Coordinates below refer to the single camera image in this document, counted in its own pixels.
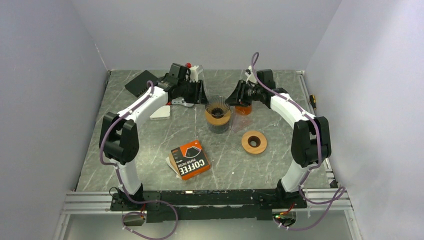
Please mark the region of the grey ribbed glass dripper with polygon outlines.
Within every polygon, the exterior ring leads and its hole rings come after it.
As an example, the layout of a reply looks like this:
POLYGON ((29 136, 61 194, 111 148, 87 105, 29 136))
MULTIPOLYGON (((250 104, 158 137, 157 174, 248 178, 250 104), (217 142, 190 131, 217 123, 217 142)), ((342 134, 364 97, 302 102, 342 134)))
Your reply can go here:
POLYGON ((230 105, 226 103, 225 97, 214 95, 208 100, 205 110, 213 118, 220 119, 230 111, 230 105))

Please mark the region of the orange coffee filter box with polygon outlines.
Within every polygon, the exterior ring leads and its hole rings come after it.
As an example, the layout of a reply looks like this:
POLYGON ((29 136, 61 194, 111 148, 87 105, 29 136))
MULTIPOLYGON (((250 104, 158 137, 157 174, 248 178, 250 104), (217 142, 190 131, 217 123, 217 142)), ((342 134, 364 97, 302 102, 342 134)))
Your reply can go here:
POLYGON ((176 177, 186 181, 208 171, 211 163, 199 140, 194 140, 172 149, 165 159, 176 177))

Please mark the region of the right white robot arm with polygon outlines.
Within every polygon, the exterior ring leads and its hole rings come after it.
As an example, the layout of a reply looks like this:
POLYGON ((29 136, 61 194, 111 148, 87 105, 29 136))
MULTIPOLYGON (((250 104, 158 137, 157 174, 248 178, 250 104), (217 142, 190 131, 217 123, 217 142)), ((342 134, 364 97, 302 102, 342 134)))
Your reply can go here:
POLYGON ((329 122, 302 108, 282 87, 276 87, 270 69, 253 72, 245 70, 246 80, 239 80, 234 91, 226 98, 230 106, 248 107, 259 101, 279 114, 292 127, 292 162, 287 173, 277 183, 276 203, 287 208, 295 201, 295 194, 307 175, 319 167, 331 153, 329 122))

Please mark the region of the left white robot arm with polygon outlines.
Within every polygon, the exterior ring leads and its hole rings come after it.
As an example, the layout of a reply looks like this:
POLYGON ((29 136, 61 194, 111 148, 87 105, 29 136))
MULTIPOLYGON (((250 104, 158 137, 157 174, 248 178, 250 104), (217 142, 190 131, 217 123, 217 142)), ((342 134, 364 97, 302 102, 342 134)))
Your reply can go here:
POLYGON ((135 157, 140 149, 138 131, 150 116, 175 99, 188 104, 208 102, 201 65, 173 63, 164 76, 143 71, 125 85, 137 97, 128 107, 103 116, 99 138, 99 160, 112 166, 118 179, 118 190, 125 194, 124 204, 131 210, 144 203, 143 184, 137 174, 135 157))

